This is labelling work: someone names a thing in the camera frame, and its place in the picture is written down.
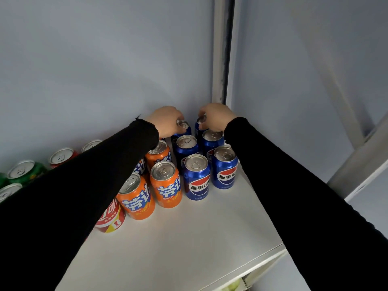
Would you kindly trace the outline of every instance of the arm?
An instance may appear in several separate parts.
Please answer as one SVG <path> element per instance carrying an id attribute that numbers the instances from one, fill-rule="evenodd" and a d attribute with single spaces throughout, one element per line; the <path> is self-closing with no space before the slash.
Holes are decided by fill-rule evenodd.
<path id="1" fill-rule="evenodd" d="M 94 225 L 159 136 L 183 132 L 175 107 L 156 110 L 74 159 L 49 171 L 0 204 L 6 221 L 2 283 L 54 290 Z"/>
<path id="2" fill-rule="evenodd" d="M 208 105 L 200 114 L 204 112 L 208 118 L 202 128 L 225 131 L 226 142 L 310 289 L 385 285 L 387 268 L 380 262 L 388 259 L 388 240 L 372 224 L 245 118 L 219 105 Z M 257 147 L 257 162 L 241 134 L 249 135 Z"/>

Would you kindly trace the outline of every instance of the can lid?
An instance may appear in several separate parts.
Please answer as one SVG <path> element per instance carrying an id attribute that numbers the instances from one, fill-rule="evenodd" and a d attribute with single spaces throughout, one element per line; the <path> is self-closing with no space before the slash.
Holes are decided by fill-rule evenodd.
<path id="1" fill-rule="evenodd" d="M 131 174 L 121 187 L 119 194 L 128 194 L 135 191 L 140 185 L 141 178 L 137 173 Z"/>
<path id="2" fill-rule="evenodd" d="M 183 135 L 177 139 L 177 146 L 183 149 L 189 149 L 197 144 L 197 139 L 194 136 Z"/>
<path id="3" fill-rule="evenodd" d="M 184 120 L 177 120 L 177 126 L 184 127 L 187 130 L 189 128 L 189 123 Z"/>
<path id="4" fill-rule="evenodd" d="M 214 149 L 213 156 L 215 156 L 219 161 L 229 162 L 235 160 L 236 153 L 229 146 L 221 145 Z"/>
<path id="5" fill-rule="evenodd" d="M 74 150 L 71 148 L 62 148 L 59 149 L 57 152 L 55 152 L 53 155 L 51 155 L 48 162 L 50 164 L 59 164 L 63 163 L 66 160 L 68 160 L 74 153 Z"/>
<path id="6" fill-rule="evenodd" d="M 35 165 L 33 160 L 23 160 L 10 169 L 7 177 L 9 179 L 19 178 L 28 173 Z"/>
<path id="7" fill-rule="evenodd" d="M 197 119 L 198 124 L 202 124 L 204 122 L 206 122 L 206 115 L 202 115 L 202 116 L 198 117 L 198 119 Z"/>
<path id="8" fill-rule="evenodd" d="M 23 186 L 19 183 L 10 184 L 0 189 L 0 202 L 2 202 L 8 196 L 11 196 L 17 190 L 21 189 Z"/>
<path id="9" fill-rule="evenodd" d="M 212 130 L 206 130 L 205 132 L 203 132 L 202 137 L 206 141 L 218 141 L 223 137 L 223 133 L 222 132 L 214 132 Z"/>
<path id="10" fill-rule="evenodd" d="M 189 171 L 203 171 L 208 166 L 208 160 L 201 154 L 192 154 L 186 157 L 185 166 Z"/>
<path id="11" fill-rule="evenodd" d="M 151 176 L 157 181 L 166 181 L 173 177 L 175 165 L 170 161 L 160 161 L 151 168 Z"/>
<path id="12" fill-rule="evenodd" d="M 164 150 L 166 150 L 167 143 L 163 140 L 159 140 L 158 145 L 155 147 L 154 150 L 148 151 L 149 154 L 159 154 L 162 153 Z"/>
<path id="13" fill-rule="evenodd" d="M 90 148 L 93 148 L 94 146 L 100 144 L 102 141 L 101 140 L 93 140 L 87 143 L 85 146 L 82 147 L 81 152 L 88 151 Z"/>

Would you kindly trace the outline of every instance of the person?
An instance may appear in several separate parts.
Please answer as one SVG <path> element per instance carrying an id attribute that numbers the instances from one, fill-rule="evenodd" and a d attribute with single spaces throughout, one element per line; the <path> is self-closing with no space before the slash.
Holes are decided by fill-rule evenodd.
<path id="1" fill-rule="evenodd" d="M 388 240 L 318 177 L 222 104 L 201 108 L 201 129 L 223 131 L 311 290 L 386 285 Z M 0 204 L 2 284 L 54 290 L 136 164 L 159 137 L 183 133 L 175 107 L 136 119 L 93 149 L 49 171 Z M 240 135 L 259 147 L 260 165 Z M 260 177 L 265 182 L 256 182 Z"/>

